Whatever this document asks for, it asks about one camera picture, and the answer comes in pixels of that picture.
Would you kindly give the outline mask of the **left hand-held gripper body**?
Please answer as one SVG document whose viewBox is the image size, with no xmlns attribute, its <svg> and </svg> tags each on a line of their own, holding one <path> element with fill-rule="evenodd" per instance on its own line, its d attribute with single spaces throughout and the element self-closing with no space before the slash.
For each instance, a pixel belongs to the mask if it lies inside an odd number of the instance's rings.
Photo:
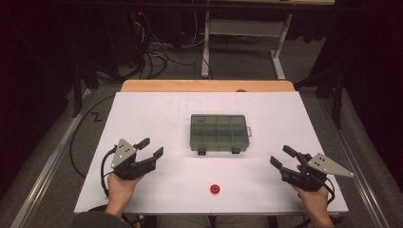
<svg viewBox="0 0 403 228">
<path fill-rule="evenodd" d="M 132 181 L 156 169 L 156 162 L 152 157 L 143 161 L 136 161 L 137 151 L 125 139 L 120 139 L 116 146 L 111 168 L 113 173 L 125 181 Z"/>
</svg>

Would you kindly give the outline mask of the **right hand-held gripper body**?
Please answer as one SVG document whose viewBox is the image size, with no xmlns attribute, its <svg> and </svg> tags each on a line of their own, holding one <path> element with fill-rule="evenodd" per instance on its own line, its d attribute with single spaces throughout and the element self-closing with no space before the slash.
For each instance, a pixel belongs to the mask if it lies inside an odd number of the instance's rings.
<svg viewBox="0 0 403 228">
<path fill-rule="evenodd" d="M 327 175 L 342 176 L 352 178 L 355 174 L 337 162 L 326 157 L 324 154 L 296 154 L 300 162 L 299 171 L 294 171 L 281 166 L 279 173 L 281 179 L 304 191 L 316 192 L 327 180 Z"/>
</svg>

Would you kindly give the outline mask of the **grey translucent compartment box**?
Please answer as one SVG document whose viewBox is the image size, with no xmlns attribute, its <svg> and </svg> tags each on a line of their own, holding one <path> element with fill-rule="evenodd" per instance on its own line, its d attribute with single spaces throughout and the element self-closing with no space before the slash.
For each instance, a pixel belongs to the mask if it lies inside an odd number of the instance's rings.
<svg viewBox="0 0 403 228">
<path fill-rule="evenodd" d="M 249 147 L 249 134 L 244 115 L 192 114 L 190 147 L 199 155 L 208 151 L 244 152 Z"/>
</svg>

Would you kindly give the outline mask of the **person's left hand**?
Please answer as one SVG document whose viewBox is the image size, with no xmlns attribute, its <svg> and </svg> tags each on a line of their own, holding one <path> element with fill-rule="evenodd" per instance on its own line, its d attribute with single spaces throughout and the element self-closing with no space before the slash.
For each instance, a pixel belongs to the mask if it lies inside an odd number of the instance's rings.
<svg viewBox="0 0 403 228">
<path fill-rule="evenodd" d="M 124 210 L 131 201 L 136 185 L 142 178 L 135 180 L 122 180 L 114 173 L 107 178 L 109 187 L 108 206 L 115 210 Z"/>
</svg>

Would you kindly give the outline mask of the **person's right hand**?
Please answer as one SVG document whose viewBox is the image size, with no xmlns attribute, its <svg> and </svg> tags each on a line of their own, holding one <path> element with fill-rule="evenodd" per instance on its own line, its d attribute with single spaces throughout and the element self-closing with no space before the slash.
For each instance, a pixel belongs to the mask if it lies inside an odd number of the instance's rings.
<svg viewBox="0 0 403 228">
<path fill-rule="evenodd" d="M 327 200 L 329 191 L 325 187 L 321 187 L 315 192 L 308 192 L 295 186 L 294 189 L 297 191 L 302 204 L 310 218 L 317 219 L 328 215 Z"/>
</svg>

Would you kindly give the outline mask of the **black metal stand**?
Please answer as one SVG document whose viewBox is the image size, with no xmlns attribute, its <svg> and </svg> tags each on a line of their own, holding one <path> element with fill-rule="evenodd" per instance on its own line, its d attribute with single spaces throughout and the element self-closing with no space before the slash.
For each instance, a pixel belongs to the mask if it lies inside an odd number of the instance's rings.
<svg viewBox="0 0 403 228">
<path fill-rule="evenodd" d="M 341 128 L 340 111 L 342 107 L 343 75 L 336 69 L 326 69 L 306 79 L 294 83 L 294 89 L 299 90 L 305 86 L 317 84 L 318 98 L 333 98 L 332 118 L 338 129 Z"/>
<path fill-rule="evenodd" d="M 99 87 L 95 66 L 88 60 L 78 61 L 73 68 L 73 118 L 76 118 L 82 109 L 82 84 L 87 88 Z"/>
</svg>

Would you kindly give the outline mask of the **person's dark sleeve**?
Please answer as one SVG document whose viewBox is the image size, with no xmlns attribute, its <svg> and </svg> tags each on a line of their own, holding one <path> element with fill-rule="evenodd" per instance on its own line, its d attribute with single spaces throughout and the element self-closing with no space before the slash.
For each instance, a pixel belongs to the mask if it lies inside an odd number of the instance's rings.
<svg viewBox="0 0 403 228">
<path fill-rule="evenodd" d="M 110 214 L 99 211 L 84 212 L 77 215 L 70 228 L 132 228 L 127 222 Z"/>
</svg>

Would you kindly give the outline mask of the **aluminium floor rail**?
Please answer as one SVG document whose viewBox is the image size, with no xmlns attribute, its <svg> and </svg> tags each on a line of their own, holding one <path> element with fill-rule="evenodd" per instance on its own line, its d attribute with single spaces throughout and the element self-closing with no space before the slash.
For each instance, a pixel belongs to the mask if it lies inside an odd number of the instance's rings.
<svg viewBox="0 0 403 228">
<path fill-rule="evenodd" d="M 369 217 L 370 227 L 394 228 L 399 226 L 394 214 L 395 200 L 400 200 L 400 191 L 384 162 L 380 159 L 356 115 L 348 114 L 338 128 L 333 121 L 332 110 L 326 99 L 318 100 L 340 147 L 343 157 L 355 176 L 352 187 L 356 197 L 347 198 L 352 207 L 363 205 L 361 215 Z"/>
<path fill-rule="evenodd" d="M 77 116 L 74 115 L 74 102 L 71 102 L 24 163 L 10 190 L 12 199 L 17 204 L 17 212 L 10 228 L 29 226 L 94 93 L 95 89 L 86 88 L 79 96 L 82 107 Z"/>
</svg>

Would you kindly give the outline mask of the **white desk frame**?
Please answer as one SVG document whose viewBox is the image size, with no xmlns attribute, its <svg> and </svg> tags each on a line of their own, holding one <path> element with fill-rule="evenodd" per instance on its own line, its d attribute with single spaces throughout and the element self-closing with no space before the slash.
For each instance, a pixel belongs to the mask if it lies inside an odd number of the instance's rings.
<svg viewBox="0 0 403 228">
<path fill-rule="evenodd" d="M 293 15 L 287 14 L 283 21 L 247 21 L 233 19 L 211 19 L 210 13 L 205 14 L 204 40 L 201 57 L 201 76 L 207 78 L 210 75 L 210 47 L 211 35 L 251 36 L 263 38 L 277 38 L 278 44 L 275 49 L 269 51 L 278 80 L 285 80 L 285 75 L 279 59 L 288 29 Z"/>
</svg>

